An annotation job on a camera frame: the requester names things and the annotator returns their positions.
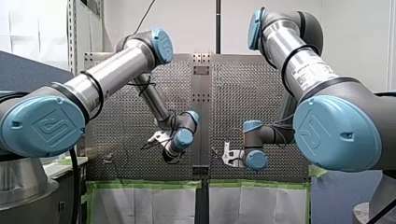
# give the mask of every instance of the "black cable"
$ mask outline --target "black cable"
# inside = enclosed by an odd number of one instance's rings
[[[70,158],[72,161],[73,168],[73,212],[72,212],[72,224],[78,223],[78,209],[80,205],[80,195],[79,195],[79,170],[78,170],[78,160],[74,149],[70,149]]]
[[[142,26],[143,21],[145,20],[145,18],[147,17],[147,15],[149,14],[149,11],[151,10],[152,5],[154,4],[156,0],[152,0],[151,3],[148,6],[148,9],[146,10],[145,15],[143,15],[142,20],[140,20],[139,24],[137,25],[136,30],[131,34],[131,35],[127,35],[125,36],[123,42],[122,42],[122,48],[125,46],[126,42],[128,41],[128,38],[135,35],[137,32],[139,32],[140,26]]]
[[[396,199],[394,199],[391,203],[385,206],[378,214],[372,217],[367,224],[375,224],[379,219],[381,219],[384,215],[386,215],[390,210],[392,210],[396,206]]]
[[[141,90],[138,94],[138,96],[141,96],[142,93],[149,87],[149,85],[152,85],[153,87],[157,86],[157,83],[151,82],[151,75],[148,76],[148,82],[147,83],[141,83],[141,84],[136,84],[136,83],[128,83],[128,86],[144,86],[143,90]]]
[[[395,91],[389,91],[389,92],[378,92],[375,93],[376,96],[392,96],[396,97],[396,92]]]
[[[87,76],[87,77],[89,77],[90,78],[90,80],[96,85],[96,89],[98,90],[98,94],[99,94],[99,109],[98,109],[98,111],[96,112],[96,114],[94,115],[94,116],[92,116],[92,118],[90,119],[90,120],[93,120],[93,119],[96,119],[98,116],[99,116],[99,114],[102,112],[102,109],[103,109],[103,104],[105,103],[105,96],[103,95],[103,90],[102,90],[102,87],[100,86],[100,83],[98,82],[98,80],[96,80],[94,77],[93,77],[93,75],[92,74],[90,74],[89,72],[87,72],[87,71],[81,71],[80,72],[81,74],[83,74],[83,75],[85,75],[85,76]]]
[[[0,103],[3,103],[6,100],[12,99],[12,98],[22,98],[23,96],[29,94],[29,92],[24,92],[24,91],[12,91],[9,93],[6,93],[4,95],[0,96]]]

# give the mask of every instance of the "perforated metal panel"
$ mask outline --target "perforated metal panel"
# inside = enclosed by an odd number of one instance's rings
[[[109,55],[87,54],[86,65],[91,67]],[[265,146],[269,167],[259,173],[226,166],[221,160],[225,140],[231,140],[232,149],[243,148],[242,134],[233,128],[241,129],[248,119],[266,123],[278,119],[283,90],[279,73],[262,56],[206,55],[210,73],[197,75],[193,72],[196,57],[176,55],[152,76],[169,109],[181,112],[197,107],[194,109],[202,117],[196,136],[200,153],[189,151],[181,164],[168,165],[157,148],[140,150],[156,131],[154,117],[134,87],[124,87],[106,102],[102,114],[87,129],[86,147],[95,155],[88,166],[89,179],[192,179],[192,165],[209,162],[210,178],[306,181],[307,161],[295,145]],[[191,158],[191,154],[200,158]],[[112,162],[107,163],[110,155]]]
[[[262,56],[213,55],[212,112],[209,128],[210,177],[305,181],[307,161],[296,145],[264,147],[269,166],[263,172],[235,169],[223,164],[224,141],[231,149],[243,148],[243,122],[278,120],[283,86],[280,74]]]
[[[87,54],[86,64],[92,66],[109,55]],[[151,74],[168,109],[177,113],[191,107],[191,62],[185,59],[180,55],[173,63],[160,66]],[[106,101],[90,129],[92,134],[87,131],[86,145],[95,154],[88,166],[90,180],[191,179],[190,151],[179,164],[169,165],[157,147],[140,149],[157,130],[149,108],[132,86],[124,87]]]

